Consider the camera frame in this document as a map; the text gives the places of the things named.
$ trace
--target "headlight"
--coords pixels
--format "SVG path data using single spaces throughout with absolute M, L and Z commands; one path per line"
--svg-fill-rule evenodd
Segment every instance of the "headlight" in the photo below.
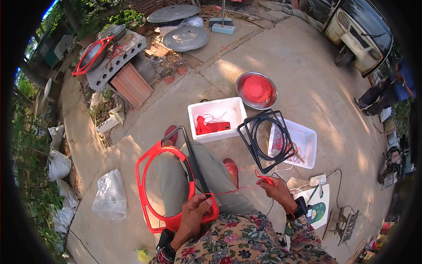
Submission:
M 345 14 L 339 12 L 338 13 L 338 19 L 340 20 L 340 22 L 343 24 L 343 26 L 345 28 L 348 28 L 349 27 L 349 20 L 346 18 L 346 15 Z
M 376 52 L 374 49 L 370 49 L 368 51 L 369 55 L 374 59 L 374 60 L 379 60 L 381 59 L 381 56 L 378 54 L 378 52 Z

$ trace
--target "blue shirt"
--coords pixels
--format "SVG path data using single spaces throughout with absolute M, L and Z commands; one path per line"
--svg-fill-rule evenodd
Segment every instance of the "blue shirt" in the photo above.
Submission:
M 416 98 L 416 91 L 415 86 L 413 84 L 413 72 L 410 68 L 409 64 L 407 63 L 407 57 L 403 56 L 398 64 L 398 74 L 403 75 L 404 79 L 406 80 L 406 85 L 409 87 L 410 90 L 413 92 L 413 96 Z M 395 80 L 394 72 L 390 73 L 390 78 L 392 81 Z M 409 93 L 406 91 L 406 88 L 403 86 L 403 82 L 396 80 L 393 84 L 394 90 L 396 91 L 397 97 L 399 101 L 403 101 L 409 97 Z

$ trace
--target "floral shirt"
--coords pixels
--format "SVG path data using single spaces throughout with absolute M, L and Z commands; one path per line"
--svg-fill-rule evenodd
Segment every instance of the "floral shirt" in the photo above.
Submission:
M 272 223 L 257 215 L 219 215 L 200 238 L 191 239 L 177 252 L 175 264 L 337 264 L 321 248 L 321 240 L 305 216 L 293 220 L 290 251 L 282 247 Z M 149 264 L 171 264 L 162 250 Z

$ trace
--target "red smartphone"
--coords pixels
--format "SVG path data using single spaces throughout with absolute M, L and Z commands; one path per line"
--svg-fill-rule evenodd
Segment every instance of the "red smartphone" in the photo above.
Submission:
M 211 133 L 217 131 L 224 131 L 230 129 L 230 122 L 217 122 L 217 123 L 208 123 L 207 127 L 211 129 Z

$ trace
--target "standing person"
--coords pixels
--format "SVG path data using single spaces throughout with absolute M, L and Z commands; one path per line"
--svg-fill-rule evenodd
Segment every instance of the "standing person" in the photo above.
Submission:
M 169 127 L 165 135 L 175 128 Z M 164 146 L 174 146 L 176 140 L 177 134 L 174 134 Z M 233 160 L 221 162 L 201 143 L 192 142 L 192 148 L 210 190 L 223 193 L 238 189 L 238 168 Z M 186 144 L 181 151 L 188 154 Z M 171 217 L 180 212 L 182 215 L 179 230 L 170 241 L 164 242 L 149 264 L 337 264 L 322 249 L 321 240 L 303 214 L 303 207 L 293 200 L 282 179 L 271 178 L 274 186 L 263 179 L 257 184 L 289 212 L 287 217 L 293 231 L 290 251 L 281 245 L 267 216 L 240 192 L 216 194 L 220 215 L 215 221 L 201 225 L 203 215 L 211 207 L 211 198 L 195 194 L 187 201 L 186 168 L 172 153 L 165 152 L 157 158 L 165 215 Z
M 410 68 L 407 57 L 403 58 L 396 63 L 395 69 L 390 73 L 390 76 L 382 79 L 378 84 L 369 88 L 359 100 L 352 97 L 352 102 L 362 110 L 367 116 L 374 116 L 381 113 L 381 111 L 396 103 L 405 100 L 406 98 L 416 98 L 416 91 L 413 83 L 413 73 Z

